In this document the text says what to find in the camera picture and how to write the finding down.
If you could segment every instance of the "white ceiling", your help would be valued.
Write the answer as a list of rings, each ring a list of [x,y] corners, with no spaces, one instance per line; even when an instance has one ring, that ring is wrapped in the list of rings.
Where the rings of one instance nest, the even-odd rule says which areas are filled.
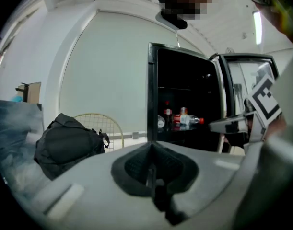
[[[159,4],[158,0],[147,1]],[[293,47],[287,37],[263,17],[263,44],[257,46],[254,10],[251,0],[213,0],[207,5],[205,14],[188,22],[218,53],[225,53],[228,47],[236,53],[268,53]]]

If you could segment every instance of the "black backpack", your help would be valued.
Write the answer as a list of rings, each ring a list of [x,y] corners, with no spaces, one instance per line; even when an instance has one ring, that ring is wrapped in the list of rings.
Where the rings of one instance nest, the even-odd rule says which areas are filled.
[[[85,128],[75,118],[59,114],[36,142],[34,160],[44,174],[53,180],[81,160],[105,152],[109,137]]]

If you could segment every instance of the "wall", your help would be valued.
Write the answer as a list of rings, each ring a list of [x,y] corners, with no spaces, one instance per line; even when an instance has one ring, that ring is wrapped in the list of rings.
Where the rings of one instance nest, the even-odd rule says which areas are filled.
[[[101,113],[115,119],[123,132],[145,131],[149,42],[177,45],[175,34],[157,24],[123,14],[98,13],[71,53],[60,112]],[[179,42],[198,51],[181,37]]]
[[[58,48],[89,7],[90,4],[85,3],[47,12],[42,6],[26,21],[0,68],[0,100],[10,100],[21,82],[41,82],[39,101],[43,103],[49,71]]]
[[[280,51],[274,51],[269,52],[267,55],[273,56],[277,69],[279,71],[279,74],[282,74],[282,72],[285,70],[287,64],[293,57],[293,48],[280,50]]]

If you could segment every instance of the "mini fridge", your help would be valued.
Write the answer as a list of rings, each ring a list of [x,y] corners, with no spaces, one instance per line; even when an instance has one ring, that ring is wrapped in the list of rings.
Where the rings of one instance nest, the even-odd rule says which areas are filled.
[[[149,43],[147,79],[147,138],[193,149],[228,152],[221,134],[210,132],[212,121],[241,114],[253,87],[278,71],[272,56],[262,54],[203,54],[176,46]],[[172,122],[158,127],[169,103]],[[175,115],[203,118],[203,124],[178,124]]]

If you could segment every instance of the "fluorescent light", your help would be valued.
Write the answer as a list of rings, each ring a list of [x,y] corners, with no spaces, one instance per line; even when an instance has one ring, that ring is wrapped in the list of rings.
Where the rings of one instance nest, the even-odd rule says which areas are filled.
[[[255,22],[255,34],[256,34],[256,44],[261,44],[262,39],[262,23],[261,23],[261,16],[259,11],[253,12],[254,22]]]

